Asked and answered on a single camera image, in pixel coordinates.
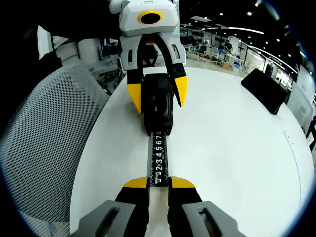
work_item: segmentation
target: floor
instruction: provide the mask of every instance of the floor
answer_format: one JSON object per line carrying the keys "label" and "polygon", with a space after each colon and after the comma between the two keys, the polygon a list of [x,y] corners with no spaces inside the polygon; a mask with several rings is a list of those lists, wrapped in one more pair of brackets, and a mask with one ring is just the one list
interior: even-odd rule
{"label": "floor", "polygon": [[207,58],[200,58],[200,59],[198,57],[187,58],[186,67],[210,69],[210,70],[214,70],[218,72],[228,73],[228,74],[241,77],[241,78],[244,78],[246,76],[245,73],[242,73],[239,71],[238,72],[233,71],[232,67],[230,67],[229,69],[224,69],[217,63],[211,63],[211,60]]}

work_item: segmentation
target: yellow camera ring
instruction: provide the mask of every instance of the yellow camera ring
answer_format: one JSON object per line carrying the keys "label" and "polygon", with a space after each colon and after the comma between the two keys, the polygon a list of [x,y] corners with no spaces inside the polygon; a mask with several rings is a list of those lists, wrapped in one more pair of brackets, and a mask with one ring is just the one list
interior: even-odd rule
{"label": "yellow camera ring", "polygon": [[146,25],[157,23],[161,19],[162,13],[155,10],[144,11],[138,16],[138,21]]}

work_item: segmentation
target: office desk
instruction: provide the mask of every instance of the office desk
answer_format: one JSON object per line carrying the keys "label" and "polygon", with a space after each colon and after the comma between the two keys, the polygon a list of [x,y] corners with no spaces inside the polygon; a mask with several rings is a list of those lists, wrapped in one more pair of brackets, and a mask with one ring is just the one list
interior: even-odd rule
{"label": "office desk", "polygon": [[235,61],[238,61],[238,63],[241,65],[241,62],[242,62],[241,58],[237,58],[236,56],[233,56],[229,53],[225,54],[225,57],[229,57],[228,59],[229,65],[233,66]]}
{"label": "office desk", "polygon": [[[165,69],[145,68],[148,72]],[[243,234],[280,235],[300,208],[300,188],[307,190],[314,177],[300,125],[284,104],[278,115],[271,115],[241,86],[241,78],[197,68],[186,72],[185,106],[179,108],[174,99],[173,129],[167,138],[169,175],[194,183],[202,200],[236,219]],[[142,119],[125,78],[83,150],[71,199],[71,233],[82,216],[115,200],[126,182],[146,176],[148,136]],[[284,131],[295,144],[304,171],[300,179]],[[167,201],[167,188],[150,188],[146,236],[170,236]]]}

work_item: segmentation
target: gray mesh backrest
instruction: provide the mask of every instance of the gray mesh backrest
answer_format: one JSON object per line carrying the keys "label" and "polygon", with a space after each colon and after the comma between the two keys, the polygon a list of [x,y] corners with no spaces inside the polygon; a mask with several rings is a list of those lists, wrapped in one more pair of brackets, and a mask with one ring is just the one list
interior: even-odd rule
{"label": "gray mesh backrest", "polygon": [[78,62],[40,82],[1,141],[1,168],[16,205],[39,236],[69,234],[81,153],[108,95]]}

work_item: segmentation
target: measuring tape blade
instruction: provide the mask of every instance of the measuring tape blade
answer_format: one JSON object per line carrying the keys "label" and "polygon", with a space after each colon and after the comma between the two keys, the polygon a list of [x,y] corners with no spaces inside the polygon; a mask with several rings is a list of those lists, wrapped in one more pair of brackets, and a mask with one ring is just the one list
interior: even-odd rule
{"label": "measuring tape blade", "polygon": [[151,187],[168,186],[168,157],[166,133],[152,132],[149,183]]}

